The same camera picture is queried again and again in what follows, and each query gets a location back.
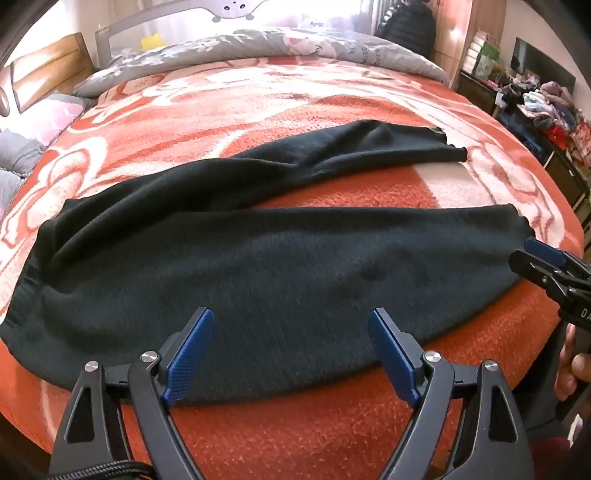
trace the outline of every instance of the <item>orange blanket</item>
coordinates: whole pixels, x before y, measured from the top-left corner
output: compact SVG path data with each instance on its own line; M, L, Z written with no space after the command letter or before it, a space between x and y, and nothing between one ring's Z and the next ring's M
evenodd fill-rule
M238 60L119 85L48 149L0 229L0 321L37 228L67 198L359 118L442 127L451 143L468 149L469 161L357 174L286 194L262 207L512 203L539 239L581 254L577 218L537 160L490 116L443 85L312 57ZM453 362L476 365L494 358L516 385L556 324L553 302L523 282L428 347ZM0 361L0 412L51 451L68 392L22 369L3 344ZM453 438L457 413L455 406L442 448ZM395 398L383 371L375 369L286 397L179 408L173 414L210 480L369 480L388 459L409 411ZM124 415L136 457L147 460L130 409Z

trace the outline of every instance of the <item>black cable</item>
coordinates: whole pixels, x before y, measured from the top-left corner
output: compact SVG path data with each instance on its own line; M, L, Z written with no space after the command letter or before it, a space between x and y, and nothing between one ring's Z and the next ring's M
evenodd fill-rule
M111 480L125 475L142 475L151 480L157 480L152 466L133 460L118 460L75 472L49 475L46 480Z

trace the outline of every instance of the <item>black sweater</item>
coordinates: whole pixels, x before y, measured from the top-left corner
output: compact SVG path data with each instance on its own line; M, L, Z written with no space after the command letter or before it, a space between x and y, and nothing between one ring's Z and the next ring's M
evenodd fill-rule
M376 365L372 309L422 342L467 322L517 281L508 256L533 235L526 219L510 205L248 208L433 158L466 150L441 131L357 121L68 200L39 229L0 336L26 369L71 388L88 360L131 362L207 306L217 330L189 392L200 403Z

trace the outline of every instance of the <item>wall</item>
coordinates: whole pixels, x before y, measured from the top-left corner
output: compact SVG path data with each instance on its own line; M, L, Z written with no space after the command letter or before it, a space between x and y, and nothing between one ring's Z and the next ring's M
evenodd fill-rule
M585 116L591 119L591 89L566 47L544 19L524 1L507 0L505 26L500 48L501 59L507 64L511 63L517 37L544 52L576 77L574 101Z
M79 31L96 64L95 31L110 23L112 15L109 0L59 0L25 34L7 64Z

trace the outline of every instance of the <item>wooden headboard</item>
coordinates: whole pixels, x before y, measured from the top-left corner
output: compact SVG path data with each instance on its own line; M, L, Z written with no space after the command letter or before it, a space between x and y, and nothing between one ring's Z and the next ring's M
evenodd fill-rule
M0 70L1 124L53 92L72 93L94 71L80 32L14 60Z

